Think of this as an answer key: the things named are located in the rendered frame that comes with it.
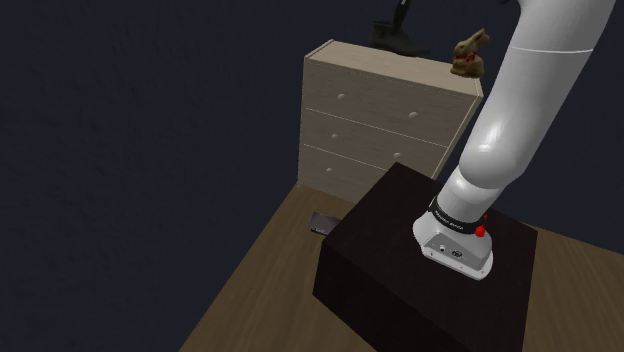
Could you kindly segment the light wooden chest of drawers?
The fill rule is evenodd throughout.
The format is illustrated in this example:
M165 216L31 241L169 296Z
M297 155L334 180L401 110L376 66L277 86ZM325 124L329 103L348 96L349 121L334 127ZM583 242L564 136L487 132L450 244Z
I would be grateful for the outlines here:
M356 203L395 163L437 178L484 97L450 68L336 40L307 54L297 183Z

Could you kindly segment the golden bunny figure red ribbon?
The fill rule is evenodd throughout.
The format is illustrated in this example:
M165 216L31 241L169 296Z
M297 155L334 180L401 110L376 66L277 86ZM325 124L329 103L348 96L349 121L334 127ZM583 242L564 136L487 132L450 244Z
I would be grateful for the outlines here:
M454 48L450 72L464 78L479 79L484 76L484 61L479 56L479 49L489 41L484 28L475 32L468 39L460 41Z

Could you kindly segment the dark robot stand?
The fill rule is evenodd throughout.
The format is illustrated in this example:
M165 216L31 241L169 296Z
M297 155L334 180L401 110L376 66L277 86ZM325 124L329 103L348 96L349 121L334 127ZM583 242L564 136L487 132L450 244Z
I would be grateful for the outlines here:
M412 233L440 183L394 164L323 240L314 296L377 352L523 352L537 232L496 210L481 281Z

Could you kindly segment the dark flat rectangular device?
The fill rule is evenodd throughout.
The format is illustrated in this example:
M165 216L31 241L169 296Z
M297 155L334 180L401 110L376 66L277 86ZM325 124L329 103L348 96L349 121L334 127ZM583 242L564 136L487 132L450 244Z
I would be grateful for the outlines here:
M306 227L314 233L328 236L340 222L340 218L314 212Z

